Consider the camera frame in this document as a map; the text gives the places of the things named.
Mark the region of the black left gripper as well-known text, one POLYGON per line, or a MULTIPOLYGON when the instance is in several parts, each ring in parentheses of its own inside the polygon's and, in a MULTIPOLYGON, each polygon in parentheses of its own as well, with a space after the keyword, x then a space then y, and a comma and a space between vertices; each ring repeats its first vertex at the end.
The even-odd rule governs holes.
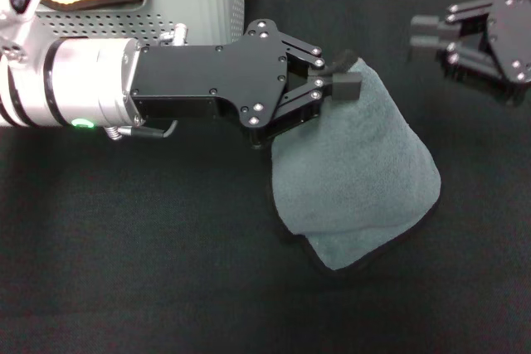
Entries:
POLYGON ((141 51, 132 100, 146 122, 228 119, 260 147, 312 119, 277 119, 280 97, 309 77, 330 75, 320 47, 259 18, 230 44, 141 51))

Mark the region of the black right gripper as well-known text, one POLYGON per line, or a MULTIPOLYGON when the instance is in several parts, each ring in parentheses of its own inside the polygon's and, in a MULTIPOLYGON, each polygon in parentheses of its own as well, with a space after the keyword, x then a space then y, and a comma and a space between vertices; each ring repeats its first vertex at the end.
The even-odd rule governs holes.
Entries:
POLYGON ((530 89, 530 0, 472 0, 451 4, 444 17, 411 19, 410 51, 433 56, 451 75, 478 76, 497 88, 507 105, 524 102, 530 89), (490 53, 460 38, 485 32, 490 53))

